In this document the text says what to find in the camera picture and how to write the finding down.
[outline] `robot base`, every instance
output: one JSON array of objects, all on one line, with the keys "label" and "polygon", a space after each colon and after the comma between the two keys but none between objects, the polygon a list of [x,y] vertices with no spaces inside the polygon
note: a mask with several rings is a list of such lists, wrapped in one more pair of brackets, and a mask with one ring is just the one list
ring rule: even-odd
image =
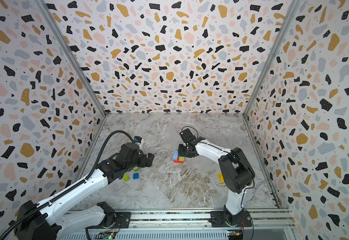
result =
[{"label": "robot base", "polygon": [[209,222],[212,227],[252,227],[250,215],[247,211],[242,210],[236,215],[231,215],[224,206],[224,211],[211,211]]}]

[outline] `light blue block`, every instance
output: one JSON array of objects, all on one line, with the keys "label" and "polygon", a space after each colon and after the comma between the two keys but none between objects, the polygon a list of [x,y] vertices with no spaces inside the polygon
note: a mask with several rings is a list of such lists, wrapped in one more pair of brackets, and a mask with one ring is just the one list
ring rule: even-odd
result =
[{"label": "light blue block", "polygon": [[177,157],[178,157],[178,151],[174,151],[174,154],[173,154],[173,160],[177,160]]}]

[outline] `perforated metal panel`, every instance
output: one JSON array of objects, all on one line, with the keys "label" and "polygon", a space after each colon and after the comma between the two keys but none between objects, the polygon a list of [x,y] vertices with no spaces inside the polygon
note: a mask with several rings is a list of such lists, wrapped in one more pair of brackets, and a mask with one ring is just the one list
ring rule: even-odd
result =
[{"label": "perforated metal panel", "polygon": [[[102,239],[99,232],[89,232],[91,239]],[[75,232],[65,237],[65,239],[86,239],[85,232]],[[121,231],[116,235],[116,239],[137,239],[137,240],[227,240],[226,230],[177,230],[177,231]]]}]

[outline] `terrazzo pattern wallpaper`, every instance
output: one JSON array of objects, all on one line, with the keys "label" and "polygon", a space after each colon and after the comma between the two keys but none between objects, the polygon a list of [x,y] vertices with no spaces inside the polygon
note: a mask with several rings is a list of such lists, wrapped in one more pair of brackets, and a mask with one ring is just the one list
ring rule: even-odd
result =
[{"label": "terrazzo pattern wallpaper", "polygon": [[100,124],[81,81],[33,2],[1,0],[0,233],[81,167]]},{"label": "terrazzo pattern wallpaper", "polygon": [[107,113],[238,113],[291,1],[46,2]]},{"label": "terrazzo pattern wallpaper", "polygon": [[349,1],[302,1],[248,116],[301,239],[349,240]]}]

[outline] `gray marble surface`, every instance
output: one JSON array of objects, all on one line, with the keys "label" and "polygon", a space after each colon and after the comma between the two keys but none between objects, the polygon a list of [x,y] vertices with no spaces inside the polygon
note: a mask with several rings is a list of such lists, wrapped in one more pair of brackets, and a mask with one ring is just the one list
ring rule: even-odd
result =
[{"label": "gray marble surface", "polygon": [[[191,126],[200,136],[216,145],[243,150],[256,177],[255,187],[244,196],[245,207],[274,207],[241,114],[111,114],[107,117],[84,175],[93,163],[105,138],[114,130],[124,130],[131,137],[144,138],[144,153],[155,155],[150,168],[139,170],[140,178],[116,180],[91,194],[73,210],[83,210],[106,201],[115,209],[204,208],[222,207],[228,188],[217,176],[220,167],[210,159],[197,156],[174,163],[173,152],[182,143],[181,128]],[[119,151],[129,139],[115,134],[107,144],[100,161]]]}]

